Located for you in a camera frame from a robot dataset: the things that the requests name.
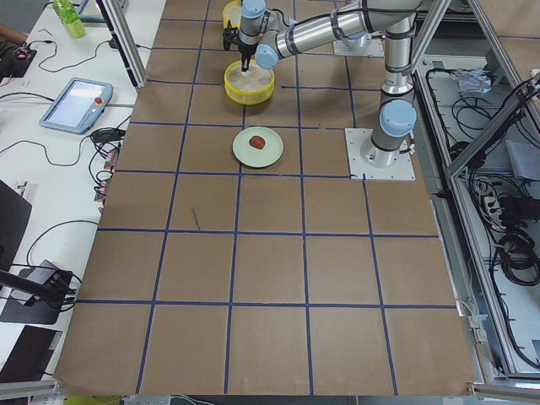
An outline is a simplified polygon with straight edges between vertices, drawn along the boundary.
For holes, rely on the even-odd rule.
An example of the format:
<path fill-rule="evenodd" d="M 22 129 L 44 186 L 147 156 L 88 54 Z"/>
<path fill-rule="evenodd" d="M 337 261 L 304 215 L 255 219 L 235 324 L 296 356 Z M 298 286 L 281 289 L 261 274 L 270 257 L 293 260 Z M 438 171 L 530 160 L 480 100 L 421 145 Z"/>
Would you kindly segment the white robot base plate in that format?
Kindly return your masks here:
<path fill-rule="evenodd" d="M 349 176 L 366 181 L 415 181 L 413 162 L 406 140 L 391 152 L 372 143 L 371 128 L 345 128 Z"/>

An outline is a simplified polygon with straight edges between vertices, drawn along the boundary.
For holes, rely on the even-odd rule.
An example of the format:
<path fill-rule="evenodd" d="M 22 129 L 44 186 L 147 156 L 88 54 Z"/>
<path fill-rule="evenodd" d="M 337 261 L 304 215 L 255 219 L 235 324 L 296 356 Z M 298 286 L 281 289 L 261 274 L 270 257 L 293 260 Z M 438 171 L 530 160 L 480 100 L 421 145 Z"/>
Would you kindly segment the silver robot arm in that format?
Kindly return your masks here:
<path fill-rule="evenodd" d="M 263 1 L 242 1 L 236 18 L 224 19 L 223 47 L 237 46 L 240 66 L 266 70 L 278 61 L 331 44 L 338 54 L 372 57 L 374 36 L 384 42 L 378 122 L 360 147 L 363 161 L 387 169 L 397 162 L 402 142 L 417 120 L 413 106 L 412 62 L 419 1 L 356 1 L 329 13 L 296 21 Z"/>

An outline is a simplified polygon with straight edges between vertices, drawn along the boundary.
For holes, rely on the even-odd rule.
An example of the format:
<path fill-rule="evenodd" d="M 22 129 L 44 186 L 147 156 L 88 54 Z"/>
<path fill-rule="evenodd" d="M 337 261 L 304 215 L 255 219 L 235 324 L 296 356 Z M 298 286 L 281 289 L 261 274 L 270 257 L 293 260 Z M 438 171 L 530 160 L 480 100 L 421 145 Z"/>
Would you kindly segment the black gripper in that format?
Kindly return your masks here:
<path fill-rule="evenodd" d="M 248 71 L 253 55 L 253 45 L 241 39 L 241 34 L 242 32 L 238 27 L 225 27 L 223 32 L 223 48 L 225 51 L 229 51 L 232 45 L 237 45 L 241 54 L 241 70 Z"/>

